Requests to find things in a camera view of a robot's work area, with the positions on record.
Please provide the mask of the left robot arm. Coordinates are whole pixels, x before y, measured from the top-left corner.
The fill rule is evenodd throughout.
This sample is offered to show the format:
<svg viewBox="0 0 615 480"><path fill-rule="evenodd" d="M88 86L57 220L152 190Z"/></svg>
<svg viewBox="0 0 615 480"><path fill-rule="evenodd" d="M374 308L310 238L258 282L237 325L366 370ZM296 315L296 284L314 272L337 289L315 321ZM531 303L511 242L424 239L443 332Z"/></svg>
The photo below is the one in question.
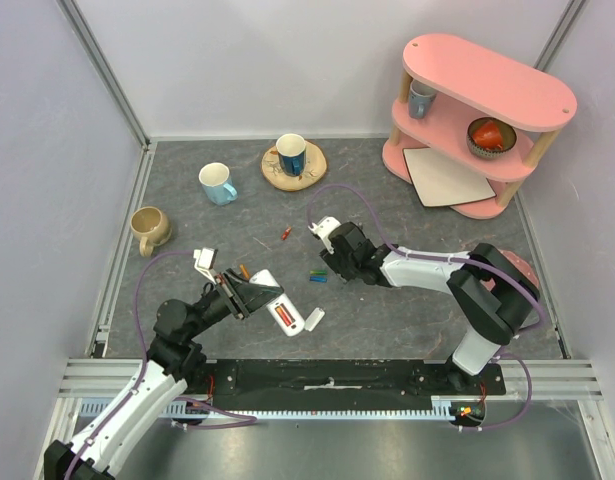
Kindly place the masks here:
<svg viewBox="0 0 615 480"><path fill-rule="evenodd" d="M46 479L114 479L143 435L171 402L195 393L206 382L206 356L194 341L200 333L232 316L249 317L266 308L285 324L297 310L269 271L260 283L229 269L201 269L210 279L194 304L171 299L162 303L156 336L137 372L111 403L68 443L53 441L44 452Z"/></svg>

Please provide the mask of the white remote control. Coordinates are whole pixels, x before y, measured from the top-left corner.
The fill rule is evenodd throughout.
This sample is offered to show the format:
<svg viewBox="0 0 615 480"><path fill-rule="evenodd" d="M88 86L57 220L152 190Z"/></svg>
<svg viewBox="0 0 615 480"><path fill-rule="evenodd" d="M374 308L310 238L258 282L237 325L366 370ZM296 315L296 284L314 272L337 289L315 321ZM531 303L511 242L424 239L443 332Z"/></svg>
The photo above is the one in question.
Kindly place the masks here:
<svg viewBox="0 0 615 480"><path fill-rule="evenodd" d="M255 273L251 277L250 282L256 285L280 287L274 276L267 269ZM293 337L304 330L305 320L286 293L279 294L272 301L268 302L266 309L286 336Z"/></svg>

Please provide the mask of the white battery cover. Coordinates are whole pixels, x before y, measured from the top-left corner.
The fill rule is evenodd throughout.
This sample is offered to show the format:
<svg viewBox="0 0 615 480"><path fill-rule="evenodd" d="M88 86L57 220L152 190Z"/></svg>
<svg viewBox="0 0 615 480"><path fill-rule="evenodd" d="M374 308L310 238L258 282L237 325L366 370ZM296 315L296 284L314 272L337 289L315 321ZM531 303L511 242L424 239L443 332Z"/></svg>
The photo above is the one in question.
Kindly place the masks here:
<svg viewBox="0 0 615 480"><path fill-rule="evenodd" d="M305 320L304 329L309 332L312 332L316 328L316 326L320 323L320 321L324 318L324 316L325 316L325 311L322 308L320 307L315 308Z"/></svg>

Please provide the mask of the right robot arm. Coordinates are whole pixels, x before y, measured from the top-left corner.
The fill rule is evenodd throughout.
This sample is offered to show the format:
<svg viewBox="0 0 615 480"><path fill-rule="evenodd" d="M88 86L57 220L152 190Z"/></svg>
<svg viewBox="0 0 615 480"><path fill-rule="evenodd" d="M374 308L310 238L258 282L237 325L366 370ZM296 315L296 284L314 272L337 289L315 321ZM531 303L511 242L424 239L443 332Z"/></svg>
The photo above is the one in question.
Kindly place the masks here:
<svg viewBox="0 0 615 480"><path fill-rule="evenodd" d="M440 254L386 243L375 246L359 226L333 217L309 229L324 245L320 257L345 281L421 288L454 298L469 323L444 371L447 386L456 393L468 393L480 383L486 364L520 333L539 305L535 282L490 244Z"/></svg>

